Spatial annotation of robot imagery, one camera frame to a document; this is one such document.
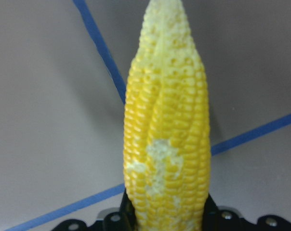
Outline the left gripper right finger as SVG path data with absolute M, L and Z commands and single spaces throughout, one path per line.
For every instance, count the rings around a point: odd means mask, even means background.
M 205 202 L 203 216 L 202 216 L 202 231 L 216 231 L 217 230 L 217 215 L 218 207 L 211 195 Z

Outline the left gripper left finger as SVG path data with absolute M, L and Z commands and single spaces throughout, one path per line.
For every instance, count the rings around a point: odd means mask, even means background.
M 135 216 L 135 209 L 128 198 L 126 190 L 124 190 L 119 211 L 124 219 L 124 230 L 125 231 L 136 231 L 137 221 Z

